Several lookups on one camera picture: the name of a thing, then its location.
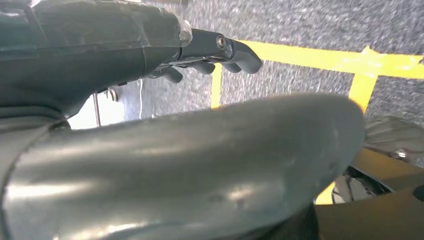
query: gray carpet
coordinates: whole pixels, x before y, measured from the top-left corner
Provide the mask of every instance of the gray carpet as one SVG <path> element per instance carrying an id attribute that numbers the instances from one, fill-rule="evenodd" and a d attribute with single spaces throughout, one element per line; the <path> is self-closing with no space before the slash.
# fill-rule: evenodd
<path id="1" fill-rule="evenodd" d="M 317 49 L 424 54 L 422 0 L 191 0 L 168 4 L 194 28 L 229 38 Z M 185 69 L 184 81 L 145 79 L 142 117 L 209 108 L 212 77 Z M 347 95 L 352 74 L 266 61 L 255 75 L 223 70 L 221 103 L 295 92 Z M 139 89 L 120 90 L 127 120 L 138 119 Z M 367 118 L 396 116 L 424 126 L 424 83 L 378 78 Z"/>

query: curved gray plastic part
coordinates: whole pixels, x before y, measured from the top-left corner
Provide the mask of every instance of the curved gray plastic part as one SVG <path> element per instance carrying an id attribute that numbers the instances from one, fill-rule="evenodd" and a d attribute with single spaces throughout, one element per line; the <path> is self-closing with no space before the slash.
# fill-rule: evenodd
<path id="1" fill-rule="evenodd" d="M 24 152 L 3 209 L 15 240 L 204 240 L 281 222 L 364 139 L 345 97 L 253 100 L 97 129 Z"/>

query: yellow floor marking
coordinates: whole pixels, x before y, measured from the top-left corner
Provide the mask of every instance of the yellow floor marking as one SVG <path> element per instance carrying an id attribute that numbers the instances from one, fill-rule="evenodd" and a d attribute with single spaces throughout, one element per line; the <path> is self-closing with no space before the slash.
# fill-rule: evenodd
<path id="1" fill-rule="evenodd" d="M 215 70 L 212 72 L 212 90 L 210 94 L 211 109 L 215 109 L 220 106 L 222 72 L 223 72 L 223 66 L 220 63 L 215 64 Z"/>
<path id="2" fill-rule="evenodd" d="M 349 98 L 360 106 L 363 113 L 367 110 L 368 102 L 370 102 L 377 78 L 378 76 L 376 75 L 363 73 L 357 73 L 353 77 Z"/>
<path id="3" fill-rule="evenodd" d="M 379 73 L 382 76 L 424 79 L 422 55 L 385 54 L 315 49 L 256 41 L 247 44 L 262 60 L 344 73 Z"/>
<path id="4" fill-rule="evenodd" d="M 324 191 L 322 191 L 315 200 L 316 205 L 329 205 L 333 204 L 333 188 L 336 186 L 335 182 L 332 182 Z"/>

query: screw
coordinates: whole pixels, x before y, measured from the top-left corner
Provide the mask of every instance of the screw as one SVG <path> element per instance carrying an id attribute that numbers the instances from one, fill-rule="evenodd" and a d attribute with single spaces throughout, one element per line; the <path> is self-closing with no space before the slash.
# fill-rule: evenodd
<path id="1" fill-rule="evenodd" d="M 219 49 L 224 49 L 225 48 L 225 46 L 226 46 L 226 40 L 225 40 L 225 37 L 224 36 L 220 35 L 220 36 L 218 36 L 216 38 L 216 46 Z"/>

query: clear tape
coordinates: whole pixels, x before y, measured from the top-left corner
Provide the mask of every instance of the clear tape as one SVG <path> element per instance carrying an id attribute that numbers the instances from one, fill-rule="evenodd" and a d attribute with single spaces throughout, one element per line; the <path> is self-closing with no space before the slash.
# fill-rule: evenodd
<path id="1" fill-rule="evenodd" d="M 26 4 L 19 0 L 0 4 L 0 59 L 7 52 L 25 56 L 42 49 L 72 54 L 185 47 L 193 38 L 187 21 L 156 6 L 114 0 L 32 0 Z"/>

